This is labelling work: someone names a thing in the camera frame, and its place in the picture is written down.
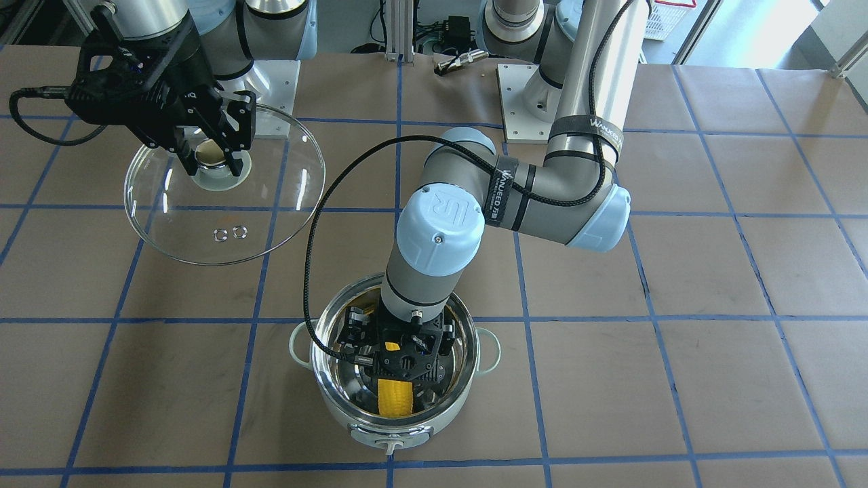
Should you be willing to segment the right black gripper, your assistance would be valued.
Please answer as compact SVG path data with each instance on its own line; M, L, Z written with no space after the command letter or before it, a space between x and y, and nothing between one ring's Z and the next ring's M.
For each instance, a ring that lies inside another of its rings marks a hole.
M66 105L86 123L123 125L149 147L176 151L190 177L199 170L202 139L184 139L183 129L198 127L221 151L217 166L241 177L255 133L254 95L221 95L192 15L139 40L122 36L119 14L91 18L95 30L81 46Z

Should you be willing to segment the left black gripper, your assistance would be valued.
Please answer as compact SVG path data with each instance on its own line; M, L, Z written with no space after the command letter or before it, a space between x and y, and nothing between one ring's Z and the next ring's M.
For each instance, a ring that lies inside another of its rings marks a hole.
M371 364L339 361L336 382L350 396L375 395L377 379L410 381L414 395L445 395L456 379L456 317L446 308L435 318L406 323L377 306L345 306L336 348Z

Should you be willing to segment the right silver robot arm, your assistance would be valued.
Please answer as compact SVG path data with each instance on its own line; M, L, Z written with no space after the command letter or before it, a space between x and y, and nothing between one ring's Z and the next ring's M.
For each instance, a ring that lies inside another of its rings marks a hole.
M242 177L263 87L225 87L259 61L317 51L314 1L94 1L77 74L64 97L86 123L127 127L149 148L204 168L185 136L197 127L218 163Z

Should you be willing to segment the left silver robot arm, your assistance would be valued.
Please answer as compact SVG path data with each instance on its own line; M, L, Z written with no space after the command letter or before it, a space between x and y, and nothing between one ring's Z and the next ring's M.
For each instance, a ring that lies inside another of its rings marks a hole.
M540 165L496 154L477 130L433 139L400 214L372 312L351 309L320 350L372 379L436 383L454 328L449 297L487 226L608 252L623 237L629 191L614 182L650 1L586 1Z

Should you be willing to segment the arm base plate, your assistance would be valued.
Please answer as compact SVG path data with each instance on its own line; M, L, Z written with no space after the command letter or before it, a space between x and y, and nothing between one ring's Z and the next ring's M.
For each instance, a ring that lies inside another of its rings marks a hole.
M547 77L539 65L497 64L496 74L507 142L547 143L562 84Z
M301 65L302 62L294 60L260 60L241 77L220 82L227 92L257 93L256 139L290 136L291 124L285 115L294 113Z

